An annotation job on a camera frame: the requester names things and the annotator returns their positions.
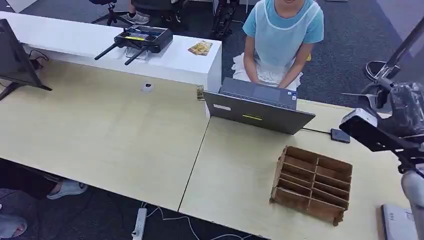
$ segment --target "wooden compartment box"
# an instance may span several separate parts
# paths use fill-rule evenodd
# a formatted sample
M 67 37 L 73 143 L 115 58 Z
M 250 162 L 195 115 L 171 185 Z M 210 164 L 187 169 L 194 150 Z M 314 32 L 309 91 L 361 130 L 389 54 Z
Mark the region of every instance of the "wooden compartment box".
M 278 158 L 270 202 L 337 226 L 349 207 L 352 165 L 286 146 Z

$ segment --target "shoe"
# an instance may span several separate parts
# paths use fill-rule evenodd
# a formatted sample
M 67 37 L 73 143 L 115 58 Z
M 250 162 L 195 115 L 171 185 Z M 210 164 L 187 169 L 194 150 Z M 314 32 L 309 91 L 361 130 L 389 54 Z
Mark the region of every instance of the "shoe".
M 134 17 L 130 17 L 130 14 L 128 13 L 127 15 L 124 15 L 123 18 L 132 24 L 140 24 L 140 25 L 147 24 L 150 21 L 149 15 L 143 16 L 138 13 L 136 13 Z
M 20 226 L 23 226 L 23 229 L 15 235 L 15 232 Z M 27 221 L 22 217 L 0 214 L 0 239 L 9 239 L 20 236 L 27 230 L 27 227 Z
M 60 191 L 56 194 L 47 195 L 47 198 L 50 200 L 55 200 L 66 195 L 79 195 L 87 191 L 88 188 L 89 186 L 87 184 L 64 179 Z

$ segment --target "yellow sticker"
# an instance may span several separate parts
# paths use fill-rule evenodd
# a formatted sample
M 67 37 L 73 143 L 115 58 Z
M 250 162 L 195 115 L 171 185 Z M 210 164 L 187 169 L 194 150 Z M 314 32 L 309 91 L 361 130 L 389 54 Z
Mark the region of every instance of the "yellow sticker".
M 243 117 L 249 118 L 249 119 L 254 119 L 254 120 L 259 120 L 259 121 L 262 120 L 262 118 L 259 118 L 259 117 L 256 117 L 256 116 L 249 116 L 249 115 L 245 115 L 245 114 L 243 114 Z
M 126 36 L 126 39 L 133 39 L 133 40 L 140 40 L 140 41 L 144 41 L 145 39 L 142 37 L 136 37 L 136 36 Z

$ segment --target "slipper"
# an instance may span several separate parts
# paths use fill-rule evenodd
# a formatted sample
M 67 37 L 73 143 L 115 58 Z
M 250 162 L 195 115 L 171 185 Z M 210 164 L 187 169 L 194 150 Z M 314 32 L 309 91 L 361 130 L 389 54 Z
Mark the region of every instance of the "slipper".
M 47 198 L 50 200 L 55 200 L 66 195 L 79 195 L 87 191 L 88 188 L 89 186 L 87 184 L 69 179 L 64 179 L 60 191 L 56 194 L 47 195 Z
M 23 231 L 18 235 L 13 236 L 21 225 L 23 225 Z M 0 214 L 0 240 L 20 236 L 27 230 L 27 227 L 27 221 L 22 217 Z

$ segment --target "monitor stand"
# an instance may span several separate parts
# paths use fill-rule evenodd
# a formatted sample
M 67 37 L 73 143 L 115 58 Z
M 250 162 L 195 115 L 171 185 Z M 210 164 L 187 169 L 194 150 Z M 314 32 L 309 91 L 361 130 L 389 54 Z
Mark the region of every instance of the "monitor stand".
M 0 93 L 0 101 L 3 100 L 7 95 L 11 94 L 16 89 L 22 87 L 23 84 L 17 83 L 17 82 L 11 82 L 9 86 L 7 86 L 1 93 Z
M 25 86 L 25 84 L 17 83 L 17 82 L 11 82 L 2 92 L 0 92 L 0 101 L 3 100 L 7 95 L 11 94 L 16 89 Z M 41 85 L 36 88 L 44 89 L 47 91 L 51 91 L 52 89 L 50 87 Z

